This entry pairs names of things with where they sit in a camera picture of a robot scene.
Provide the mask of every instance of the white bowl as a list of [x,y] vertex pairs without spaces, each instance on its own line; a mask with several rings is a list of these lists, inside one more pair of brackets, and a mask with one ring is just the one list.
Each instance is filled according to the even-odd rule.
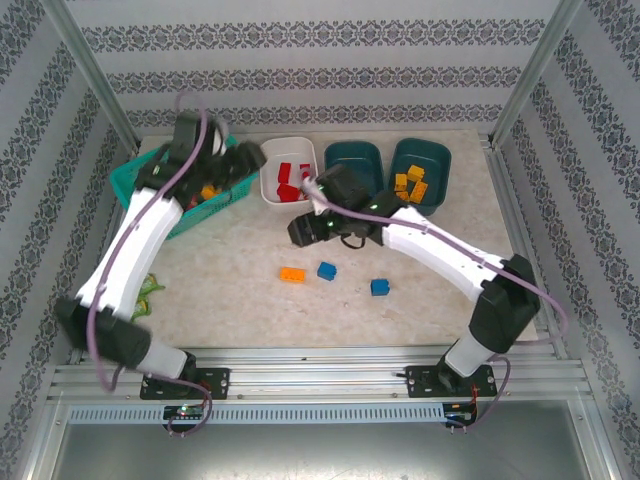
[[310,200],[281,202],[278,196],[278,174],[282,163],[291,164],[288,184],[292,187],[302,186],[300,165],[310,164],[311,176],[318,175],[318,163],[311,140],[304,137],[274,138],[262,144],[262,151],[267,157],[267,163],[260,169],[260,193],[264,201],[281,212],[311,210]]

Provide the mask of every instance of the dark teal bowl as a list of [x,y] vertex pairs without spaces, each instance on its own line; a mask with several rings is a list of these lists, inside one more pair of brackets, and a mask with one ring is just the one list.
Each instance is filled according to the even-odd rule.
[[332,143],[324,151],[324,167],[328,170],[338,164],[353,170],[372,197],[384,189],[380,151],[373,143],[360,141]]
[[[391,161],[389,190],[395,187],[396,173],[407,173],[411,165],[424,168],[425,174],[422,181],[429,185],[422,202],[411,205],[423,215],[432,215],[442,205],[447,195],[451,152],[444,145],[418,138],[405,138],[399,141]],[[411,188],[413,188],[413,182],[409,182],[409,192]]]

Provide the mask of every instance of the damask wallpaper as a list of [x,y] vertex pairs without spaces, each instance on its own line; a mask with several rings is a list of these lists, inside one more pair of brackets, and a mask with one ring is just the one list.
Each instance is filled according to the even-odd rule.
[[502,146],[544,281],[640,478],[640,4],[585,1]]
[[69,346],[55,300],[95,268],[127,158],[40,3],[0,6],[0,479],[20,468],[50,366]]
[[489,133],[558,0],[70,0],[141,135],[201,92],[236,131]]

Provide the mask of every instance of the teal basket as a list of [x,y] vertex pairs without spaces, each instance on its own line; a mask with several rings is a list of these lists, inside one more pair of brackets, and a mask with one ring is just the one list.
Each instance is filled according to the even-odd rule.
[[[227,146],[235,145],[236,143],[237,142],[233,137],[229,137],[227,139]],[[113,186],[116,197],[118,197],[118,200],[120,200],[120,203],[125,210],[129,208],[131,196],[133,195],[133,191],[135,189],[134,183],[136,181],[136,177],[138,176],[138,170],[140,170],[145,163],[153,158],[157,150],[158,149],[153,150],[136,158],[135,160],[131,160],[130,162],[125,163],[124,165],[116,168],[111,173],[109,180],[111,181],[111,185]],[[213,197],[211,200],[207,200],[197,207],[184,212],[178,224],[173,227],[173,230],[171,230],[171,232],[167,236],[167,239],[173,238],[176,235],[180,235],[182,232],[197,225],[214,213],[217,213],[223,208],[231,205],[232,203],[237,202],[241,198],[246,197],[249,194],[251,182],[253,182],[256,178],[258,178],[258,173],[254,173],[250,177],[247,177],[242,182],[233,186],[231,190],[222,192],[221,194]]]

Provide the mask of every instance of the blue lego brick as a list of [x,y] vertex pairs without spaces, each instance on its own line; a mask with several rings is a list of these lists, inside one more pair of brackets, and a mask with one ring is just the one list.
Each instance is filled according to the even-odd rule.
[[376,278],[371,280],[371,295],[374,297],[381,297],[387,295],[391,287],[389,287],[389,280],[386,278]]
[[335,265],[331,265],[330,263],[322,262],[318,267],[318,276],[325,280],[332,281],[336,278],[336,273],[338,273],[338,269]]

